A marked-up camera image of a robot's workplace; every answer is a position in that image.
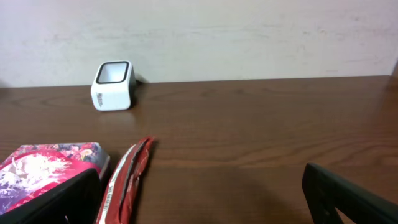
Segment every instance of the brown wooden surface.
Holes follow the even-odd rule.
[[[317,162],[398,203],[391,77],[157,83],[102,113],[90,87],[0,90],[0,159],[21,144],[97,141],[116,162],[156,136],[137,223],[311,223],[301,178]]]

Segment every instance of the white cube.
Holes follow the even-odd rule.
[[[91,86],[91,98],[99,111],[130,108],[136,79],[131,62],[106,62],[99,66]]]

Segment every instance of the pink package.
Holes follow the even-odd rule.
[[[0,215],[87,169],[101,179],[108,164],[96,142],[21,146],[0,166]]]

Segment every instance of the red and white wrapper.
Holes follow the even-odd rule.
[[[137,194],[139,177],[144,171],[154,138],[133,145],[116,166],[106,188],[97,224],[128,224]]]

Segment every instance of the logo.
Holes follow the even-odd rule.
[[[95,94],[97,95],[97,100],[98,100],[98,103],[99,103],[99,107],[102,107],[102,93],[95,92]]]

